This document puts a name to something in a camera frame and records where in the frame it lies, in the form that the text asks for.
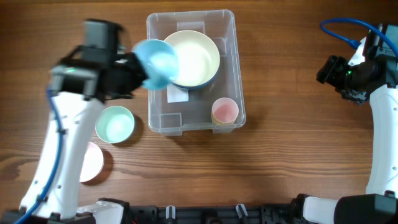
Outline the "yellow cup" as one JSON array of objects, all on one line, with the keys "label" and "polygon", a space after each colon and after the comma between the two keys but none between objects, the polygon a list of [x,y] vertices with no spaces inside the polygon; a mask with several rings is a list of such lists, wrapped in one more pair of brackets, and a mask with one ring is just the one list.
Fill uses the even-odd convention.
[{"label": "yellow cup", "polygon": [[236,121],[235,119],[228,121],[228,122],[220,121],[214,116],[214,114],[211,115],[211,118],[215,124],[220,125],[220,126],[232,125]]}]

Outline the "clear plastic storage container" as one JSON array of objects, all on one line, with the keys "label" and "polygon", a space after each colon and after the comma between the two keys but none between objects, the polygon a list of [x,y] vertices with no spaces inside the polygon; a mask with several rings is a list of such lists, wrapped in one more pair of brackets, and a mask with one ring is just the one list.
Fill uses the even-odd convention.
[{"label": "clear plastic storage container", "polygon": [[[164,136],[180,136],[185,131],[210,129],[229,133],[246,122],[243,86],[239,64],[234,14],[227,9],[152,13],[147,17],[147,38],[166,39],[180,30],[195,30],[207,35],[220,51],[221,62],[216,78],[207,86],[187,89],[189,100],[167,102],[167,89],[148,92],[148,125]],[[232,125],[220,126],[211,118],[211,107],[219,98],[231,98],[239,107]]]}]

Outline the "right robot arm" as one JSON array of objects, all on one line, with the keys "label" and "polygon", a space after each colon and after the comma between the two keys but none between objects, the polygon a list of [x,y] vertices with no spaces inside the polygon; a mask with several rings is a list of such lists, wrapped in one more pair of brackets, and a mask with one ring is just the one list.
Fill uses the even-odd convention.
[{"label": "right robot arm", "polygon": [[[357,41],[325,28],[332,23],[367,28]],[[345,100],[369,102],[373,115],[373,159],[364,195],[339,200],[305,196],[300,217],[312,223],[397,223],[397,26],[378,26],[353,18],[322,21],[323,32],[355,49],[350,60],[332,55],[317,81],[333,87]]]}]

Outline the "light blue small bowl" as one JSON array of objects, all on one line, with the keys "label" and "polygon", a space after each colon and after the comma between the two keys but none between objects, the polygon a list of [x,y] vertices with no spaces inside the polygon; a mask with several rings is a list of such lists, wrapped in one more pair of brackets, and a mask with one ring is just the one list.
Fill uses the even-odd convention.
[{"label": "light blue small bowl", "polygon": [[174,48],[163,40],[138,42],[132,52],[139,59],[147,78],[141,87],[147,90],[166,89],[179,75],[179,60]]}]

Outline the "cream white bowl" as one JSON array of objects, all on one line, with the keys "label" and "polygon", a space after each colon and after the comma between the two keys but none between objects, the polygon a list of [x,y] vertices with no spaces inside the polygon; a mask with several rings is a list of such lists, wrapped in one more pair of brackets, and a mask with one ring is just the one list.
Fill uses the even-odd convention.
[{"label": "cream white bowl", "polygon": [[170,34],[165,42],[178,55],[179,72],[185,67],[219,69],[221,56],[216,44],[205,34],[195,30],[180,30]]}]

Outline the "mint green small bowl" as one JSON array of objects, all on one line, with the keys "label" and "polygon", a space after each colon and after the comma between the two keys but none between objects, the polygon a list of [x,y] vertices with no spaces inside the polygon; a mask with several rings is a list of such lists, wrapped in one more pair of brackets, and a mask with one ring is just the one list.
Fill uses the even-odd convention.
[{"label": "mint green small bowl", "polygon": [[104,142],[117,144],[127,140],[135,128],[133,114],[125,107],[110,106],[96,120],[95,131]]}]

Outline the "dark blue bowl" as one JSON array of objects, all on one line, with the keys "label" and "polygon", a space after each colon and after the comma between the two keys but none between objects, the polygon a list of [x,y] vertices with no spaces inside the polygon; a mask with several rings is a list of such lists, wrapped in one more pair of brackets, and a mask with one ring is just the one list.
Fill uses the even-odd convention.
[{"label": "dark blue bowl", "polygon": [[172,81],[172,84],[186,89],[203,88],[216,78],[218,72],[218,69],[185,67],[181,69],[178,77]]}]

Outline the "pink cup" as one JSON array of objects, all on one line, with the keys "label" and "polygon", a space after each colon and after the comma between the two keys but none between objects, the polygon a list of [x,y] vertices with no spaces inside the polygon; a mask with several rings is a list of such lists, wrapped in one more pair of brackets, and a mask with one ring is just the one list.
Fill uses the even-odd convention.
[{"label": "pink cup", "polygon": [[228,122],[238,117],[239,107],[231,98],[219,98],[213,103],[211,114],[220,121]]}]

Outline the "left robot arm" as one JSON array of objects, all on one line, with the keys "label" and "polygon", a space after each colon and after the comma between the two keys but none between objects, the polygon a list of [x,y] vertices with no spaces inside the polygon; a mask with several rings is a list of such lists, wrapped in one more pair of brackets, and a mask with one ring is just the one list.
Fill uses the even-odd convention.
[{"label": "left robot arm", "polygon": [[137,56],[124,52],[121,25],[85,21],[85,41],[50,71],[49,125],[32,183],[19,209],[1,223],[75,223],[80,174],[96,120],[108,100],[131,99],[147,75]]}]

